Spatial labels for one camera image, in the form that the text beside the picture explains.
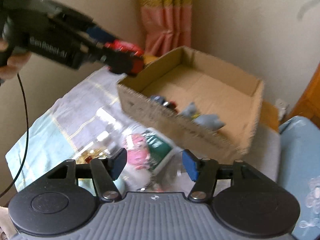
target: gray gripper base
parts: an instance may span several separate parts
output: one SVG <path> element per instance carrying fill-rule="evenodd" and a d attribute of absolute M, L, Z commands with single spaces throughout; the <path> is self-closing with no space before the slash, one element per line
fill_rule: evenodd
<path fill-rule="evenodd" d="M 182 193 L 133 193 L 103 204 L 82 228 L 63 236 L 17 234 L 13 240 L 244 240 L 225 229 L 208 206 L 186 200 Z M 289 234 L 274 240 L 293 240 Z"/>

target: gray plush toy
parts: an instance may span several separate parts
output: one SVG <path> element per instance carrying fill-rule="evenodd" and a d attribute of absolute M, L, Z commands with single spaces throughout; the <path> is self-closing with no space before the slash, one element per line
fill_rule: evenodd
<path fill-rule="evenodd" d="M 191 102 L 180 114 L 192 118 L 195 114 L 198 113 L 198 110 L 196 108 L 196 104 L 194 102 Z"/>
<path fill-rule="evenodd" d="M 190 103 L 180 114 L 193 119 L 193 121 L 197 124 L 202 125 L 212 131 L 217 131 L 226 125 L 219 119 L 219 116 L 216 114 L 199 115 L 196 104 L 194 102 Z"/>
<path fill-rule="evenodd" d="M 219 116 L 217 116 L 216 114 L 201 114 L 193 121 L 199 125 L 207 127 L 212 131 L 219 130 L 226 125 L 219 119 Z"/>

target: beige wall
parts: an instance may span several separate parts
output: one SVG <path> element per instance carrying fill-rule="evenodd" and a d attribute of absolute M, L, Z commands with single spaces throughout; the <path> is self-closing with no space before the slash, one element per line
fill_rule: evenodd
<path fill-rule="evenodd" d="M 143 44 L 140 29 L 138 0 L 58 0 L 92 17 L 105 29 L 119 37 Z M 99 65 L 87 64 L 73 71 L 33 56 L 21 71 L 25 88 L 29 119 L 32 124 L 53 103 L 71 88 L 97 70 Z M 7 81 L 0 88 L 0 192 L 11 182 L 12 177 L 4 155 L 26 131 L 23 99 L 17 78 Z M 14 190 L 0 200 L 6 203 Z"/>
<path fill-rule="evenodd" d="M 320 61 L 318 0 L 193 0 L 192 46 L 266 81 L 293 106 Z"/>

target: toy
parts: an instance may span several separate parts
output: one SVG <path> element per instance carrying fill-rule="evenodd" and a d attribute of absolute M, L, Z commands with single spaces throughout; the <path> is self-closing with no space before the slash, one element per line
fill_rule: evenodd
<path fill-rule="evenodd" d="M 212 131 L 217 131 L 226 125 L 217 114 L 200 114 L 194 102 L 191 102 L 180 114 Z"/>
<path fill-rule="evenodd" d="M 157 96 L 157 95 L 151 96 L 150 99 L 153 101 L 156 101 L 157 103 L 161 104 L 162 106 L 169 108 L 169 109 L 175 111 L 176 113 L 178 113 L 178 111 L 176 109 L 177 104 L 175 101 L 172 101 L 172 100 L 167 101 L 165 97 Z"/>
<path fill-rule="evenodd" d="M 219 116 L 217 116 L 216 114 L 201 114 L 193 121 L 199 125 L 207 127 L 212 131 L 219 130 L 226 125 L 219 119 Z"/>

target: finger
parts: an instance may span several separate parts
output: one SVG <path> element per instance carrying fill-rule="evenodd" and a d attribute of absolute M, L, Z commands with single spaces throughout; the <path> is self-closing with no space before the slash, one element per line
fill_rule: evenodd
<path fill-rule="evenodd" d="M 3 39 L 0 39 L 0 51 L 5 51 L 8 47 L 8 43 Z"/>
<path fill-rule="evenodd" d="M 0 67 L 0 78 L 1 79 L 11 79 L 16 76 L 19 72 L 19 68 L 15 66 L 4 66 Z"/>
<path fill-rule="evenodd" d="M 31 52 L 13 55 L 8 59 L 8 66 L 15 66 L 20 69 L 28 62 L 30 57 Z"/>

